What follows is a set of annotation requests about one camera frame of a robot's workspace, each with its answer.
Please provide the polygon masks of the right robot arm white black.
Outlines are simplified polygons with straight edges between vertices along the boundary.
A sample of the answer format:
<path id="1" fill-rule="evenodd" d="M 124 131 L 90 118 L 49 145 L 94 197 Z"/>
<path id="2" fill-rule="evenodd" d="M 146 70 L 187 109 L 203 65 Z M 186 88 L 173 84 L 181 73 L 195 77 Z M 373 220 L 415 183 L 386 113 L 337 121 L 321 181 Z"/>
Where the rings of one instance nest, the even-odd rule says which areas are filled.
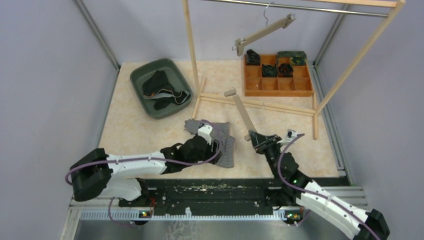
<path id="1" fill-rule="evenodd" d="M 287 206 L 305 207 L 331 223 L 350 240 L 386 240 L 390 229 L 384 215 L 365 210 L 342 200 L 325 190 L 317 181 L 299 170 L 288 148 L 302 133 L 293 132 L 289 138 L 248 132 L 253 149 L 264 155 L 272 172 L 282 181 L 281 199 Z"/>

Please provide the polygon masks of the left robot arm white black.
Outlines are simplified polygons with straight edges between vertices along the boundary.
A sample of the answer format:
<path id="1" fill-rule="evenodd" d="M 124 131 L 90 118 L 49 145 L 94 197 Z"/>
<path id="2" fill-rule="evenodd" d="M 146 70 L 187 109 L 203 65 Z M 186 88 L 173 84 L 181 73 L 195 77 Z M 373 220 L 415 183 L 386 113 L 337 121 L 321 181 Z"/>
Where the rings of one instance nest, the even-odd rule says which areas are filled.
<path id="1" fill-rule="evenodd" d="M 195 135 L 184 143 L 176 143 L 148 154 L 113 155 L 96 148 L 72 165 L 65 181 L 72 186 L 77 202 L 98 197 L 120 198 L 138 207 L 149 203 L 150 193 L 142 175 L 165 175 L 203 164 L 215 164 L 222 156 L 219 141 Z"/>

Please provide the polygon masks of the grey striped underwear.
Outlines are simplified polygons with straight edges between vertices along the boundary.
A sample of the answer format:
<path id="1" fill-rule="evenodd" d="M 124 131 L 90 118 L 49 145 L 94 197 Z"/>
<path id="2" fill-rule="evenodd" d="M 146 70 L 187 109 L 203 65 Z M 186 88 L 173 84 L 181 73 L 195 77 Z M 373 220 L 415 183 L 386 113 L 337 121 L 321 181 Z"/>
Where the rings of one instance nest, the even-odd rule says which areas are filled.
<path id="1" fill-rule="evenodd" d="M 198 130 L 204 126 L 211 127 L 211 140 L 214 144 L 218 144 L 217 148 L 220 148 L 219 155 L 209 163 L 222 168 L 233 168 L 235 166 L 234 151 L 236 139 L 230 134 L 230 122 L 209 122 L 204 119 L 188 119 L 184 121 L 184 129 L 191 135 L 197 134 Z"/>

